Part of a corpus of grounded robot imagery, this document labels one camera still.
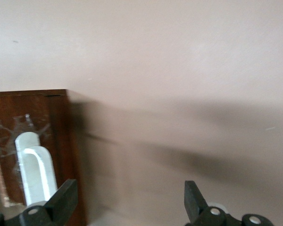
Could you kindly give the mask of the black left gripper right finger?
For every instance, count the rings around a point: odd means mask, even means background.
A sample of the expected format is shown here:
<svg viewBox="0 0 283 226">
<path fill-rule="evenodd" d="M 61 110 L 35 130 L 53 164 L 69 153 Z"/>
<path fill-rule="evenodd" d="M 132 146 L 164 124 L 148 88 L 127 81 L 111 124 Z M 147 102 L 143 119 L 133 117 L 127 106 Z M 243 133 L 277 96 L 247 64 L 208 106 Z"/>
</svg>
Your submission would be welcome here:
<svg viewBox="0 0 283 226">
<path fill-rule="evenodd" d="M 264 216 L 245 214 L 240 220 L 217 206 L 209 206 L 194 181 L 184 183 L 184 206 L 189 218 L 188 226 L 271 226 Z"/>
</svg>

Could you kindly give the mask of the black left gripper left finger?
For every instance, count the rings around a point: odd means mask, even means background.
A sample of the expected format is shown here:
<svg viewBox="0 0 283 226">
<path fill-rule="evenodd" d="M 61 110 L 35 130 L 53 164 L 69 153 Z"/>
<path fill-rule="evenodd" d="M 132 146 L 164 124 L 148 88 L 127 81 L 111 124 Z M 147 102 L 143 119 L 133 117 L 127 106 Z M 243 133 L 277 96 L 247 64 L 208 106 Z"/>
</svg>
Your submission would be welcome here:
<svg viewBox="0 0 283 226">
<path fill-rule="evenodd" d="M 78 204 L 78 185 L 68 179 L 42 206 L 32 206 L 4 222 L 6 226 L 65 226 Z"/>
</svg>

